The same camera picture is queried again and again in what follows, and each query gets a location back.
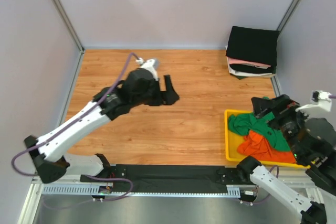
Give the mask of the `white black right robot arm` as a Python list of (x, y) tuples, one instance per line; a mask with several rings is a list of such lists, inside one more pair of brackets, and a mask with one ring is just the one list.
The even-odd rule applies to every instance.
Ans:
[(333, 100), (334, 95), (322, 90), (313, 91), (306, 105), (286, 94), (251, 100), (257, 118), (272, 115), (268, 126), (281, 131), (297, 164), (307, 167), (305, 174), (320, 189), (323, 202), (301, 196), (251, 156), (237, 165), (236, 177), (263, 188), (301, 223), (335, 223), (335, 129), (325, 118), (312, 117), (315, 112), (330, 112)]

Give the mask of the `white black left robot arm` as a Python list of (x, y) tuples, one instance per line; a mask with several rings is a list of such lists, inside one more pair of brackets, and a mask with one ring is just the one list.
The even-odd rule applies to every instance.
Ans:
[(103, 154), (82, 156), (68, 150), (94, 130), (127, 114), (139, 105), (173, 105), (179, 100), (170, 75), (164, 76), (165, 90), (150, 70), (137, 68), (125, 80), (105, 87), (75, 116), (40, 137), (29, 136), (24, 143), (41, 181), (56, 182), (65, 175), (80, 175), (81, 181), (104, 183), (114, 176), (114, 169)]

